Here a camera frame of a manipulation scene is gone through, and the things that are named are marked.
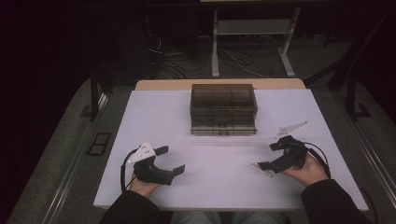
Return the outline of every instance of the jeans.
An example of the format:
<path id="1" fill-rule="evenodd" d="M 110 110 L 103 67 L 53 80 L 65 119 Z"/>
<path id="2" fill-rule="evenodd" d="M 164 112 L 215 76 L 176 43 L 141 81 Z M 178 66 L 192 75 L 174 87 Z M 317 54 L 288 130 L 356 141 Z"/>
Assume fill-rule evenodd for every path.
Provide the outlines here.
<path id="1" fill-rule="evenodd" d="M 235 212 L 232 224 L 285 224 L 287 217 L 278 212 Z M 171 224 L 221 224 L 218 212 L 174 212 Z"/>

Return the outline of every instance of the white table surface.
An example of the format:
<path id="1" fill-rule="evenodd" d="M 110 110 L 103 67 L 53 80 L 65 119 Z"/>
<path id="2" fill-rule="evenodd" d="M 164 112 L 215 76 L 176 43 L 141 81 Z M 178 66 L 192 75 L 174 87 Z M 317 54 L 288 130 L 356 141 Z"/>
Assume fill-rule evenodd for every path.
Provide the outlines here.
<path id="1" fill-rule="evenodd" d="M 120 166 L 125 156 L 145 141 L 169 146 L 155 165 L 172 170 L 186 164 L 171 186 L 150 196 L 162 210 L 294 210 L 304 208 L 304 187 L 291 177 L 268 177 L 250 166 L 282 155 L 269 148 L 280 127 L 309 121 L 293 133 L 320 147 L 334 178 L 360 210 L 368 210 L 310 90 L 255 90 L 257 134 L 248 136 L 191 135 L 191 91 L 133 91 L 109 156 L 93 205 L 108 208 L 120 196 Z M 133 165 L 126 168 L 126 182 Z"/>

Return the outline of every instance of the translucent dark storage box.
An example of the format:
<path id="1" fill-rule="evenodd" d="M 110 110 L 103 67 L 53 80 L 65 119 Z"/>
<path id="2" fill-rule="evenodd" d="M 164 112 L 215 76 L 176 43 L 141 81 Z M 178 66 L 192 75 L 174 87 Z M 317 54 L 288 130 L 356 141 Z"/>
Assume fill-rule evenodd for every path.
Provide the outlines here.
<path id="1" fill-rule="evenodd" d="M 251 84 L 193 84 L 191 133 L 244 135 L 257 132 L 256 98 Z"/>

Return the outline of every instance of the hand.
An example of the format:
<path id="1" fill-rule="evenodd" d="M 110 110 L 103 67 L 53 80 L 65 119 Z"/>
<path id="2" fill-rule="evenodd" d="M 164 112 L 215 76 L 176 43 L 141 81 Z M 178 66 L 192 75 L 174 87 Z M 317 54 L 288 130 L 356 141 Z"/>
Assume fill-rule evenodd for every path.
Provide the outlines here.
<path id="1" fill-rule="evenodd" d="M 323 167 L 320 165 L 319 161 L 317 161 L 309 153 L 306 154 L 305 164 L 303 168 L 300 169 L 293 166 L 282 172 L 282 174 L 289 175 L 295 178 L 305 187 L 319 182 L 320 180 L 329 179 L 329 177 L 326 176 L 326 173 L 324 172 Z"/>
<path id="2" fill-rule="evenodd" d="M 135 174 L 132 174 L 132 182 L 129 190 L 134 191 L 146 198 L 148 198 L 151 193 L 160 186 L 160 184 L 146 183 L 137 178 Z"/>

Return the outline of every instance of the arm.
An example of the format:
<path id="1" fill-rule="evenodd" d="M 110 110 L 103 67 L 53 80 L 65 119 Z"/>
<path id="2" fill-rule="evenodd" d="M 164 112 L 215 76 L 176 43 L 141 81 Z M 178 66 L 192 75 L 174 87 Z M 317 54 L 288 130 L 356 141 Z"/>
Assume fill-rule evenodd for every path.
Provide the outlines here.
<path id="1" fill-rule="evenodd" d="M 129 190 L 108 208 L 100 223 L 157 223 L 160 209 L 148 197 L 159 186 L 139 181 L 133 175 Z"/>
<path id="2" fill-rule="evenodd" d="M 372 223 L 337 182 L 325 175 L 320 163 L 311 155 L 306 155 L 302 169 L 293 167 L 283 174 L 294 177 L 306 187 L 301 197 L 310 224 Z"/>

